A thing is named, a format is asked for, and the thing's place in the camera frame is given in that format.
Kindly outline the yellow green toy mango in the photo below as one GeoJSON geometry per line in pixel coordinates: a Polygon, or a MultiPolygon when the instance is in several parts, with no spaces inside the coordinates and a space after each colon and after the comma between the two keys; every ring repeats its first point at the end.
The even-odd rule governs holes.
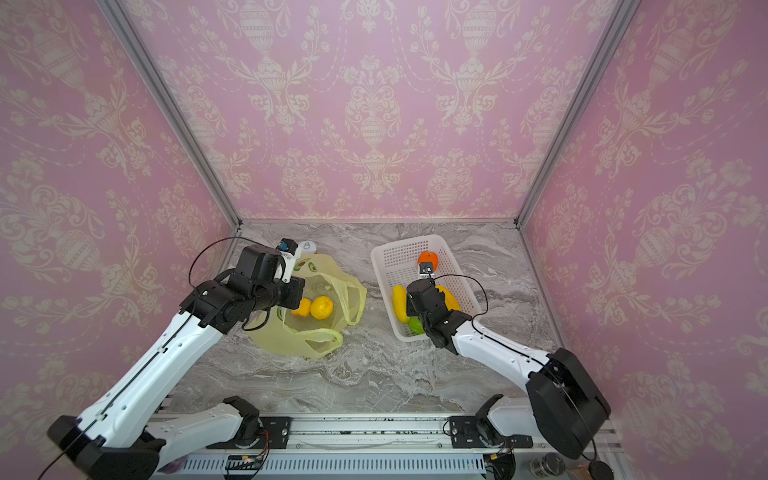
{"type": "Polygon", "coordinates": [[[407,292],[402,285],[395,285],[392,290],[392,305],[396,319],[403,324],[410,322],[407,313],[407,292]]]}

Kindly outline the yellow toy starfruit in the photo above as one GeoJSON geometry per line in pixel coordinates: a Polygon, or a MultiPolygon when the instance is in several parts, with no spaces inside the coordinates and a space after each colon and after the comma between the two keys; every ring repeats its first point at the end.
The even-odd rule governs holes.
{"type": "Polygon", "coordinates": [[[461,307],[455,296],[442,285],[437,286],[438,291],[443,295],[444,304],[449,311],[460,311],[461,307]]]}

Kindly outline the green toy fruit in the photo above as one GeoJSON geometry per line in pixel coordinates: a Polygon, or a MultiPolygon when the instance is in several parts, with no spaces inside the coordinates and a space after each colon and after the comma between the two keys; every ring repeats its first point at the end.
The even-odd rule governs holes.
{"type": "Polygon", "coordinates": [[[423,335],[424,329],[417,317],[411,317],[408,322],[408,328],[413,335],[423,335]]]}

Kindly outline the yellow toy lemon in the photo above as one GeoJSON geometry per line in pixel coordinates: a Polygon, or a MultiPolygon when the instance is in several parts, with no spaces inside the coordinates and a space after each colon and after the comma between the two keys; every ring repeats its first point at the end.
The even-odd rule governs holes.
{"type": "Polygon", "coordinates": [[[334,312],[334,302],[328,296],[320,296],[312,301],[311,316],[318,321],[329,319],[334,312]]]}

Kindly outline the orange toy fruit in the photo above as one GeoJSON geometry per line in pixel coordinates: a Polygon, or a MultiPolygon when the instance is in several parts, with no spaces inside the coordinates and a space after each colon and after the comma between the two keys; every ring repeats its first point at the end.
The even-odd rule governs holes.
{"type": "Polygon", "coordinates": [[[417,264],[428,264],[432,270],[436,270],[439,265],[439,257],[434,252],[424,251],[419,255],[417,264]]]}

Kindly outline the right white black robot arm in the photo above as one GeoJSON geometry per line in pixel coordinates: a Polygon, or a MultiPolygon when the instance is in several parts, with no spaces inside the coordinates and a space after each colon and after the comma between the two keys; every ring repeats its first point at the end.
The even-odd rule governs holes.
{"type": "Polygon", "coordinates": [[[611,407],[577,356],[537,350],[502,337],[473,316],[453,310],[432,278],[406,288],[406,312],[415,315],[439,349],[475,360],[527,393],[530,418],[554,449],[577,459],[611,415],[611,407]]]}

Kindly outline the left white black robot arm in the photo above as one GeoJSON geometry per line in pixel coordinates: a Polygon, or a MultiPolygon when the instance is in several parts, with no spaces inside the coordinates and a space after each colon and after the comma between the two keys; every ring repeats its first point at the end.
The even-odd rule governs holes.
{"type": "Polygon", "coordinates": [[[190,368],[253,313],[295,309],[305,281],[293,274],[299,244],[250,242],[235,267],[193,286],[154,344],[101,398],[77,416],[62,415],[48,438],[90,479],[149,479],[209,445],[250,448],[267,440],[259,410],[238,396],[169,424],[149,420],[190,368]]]}

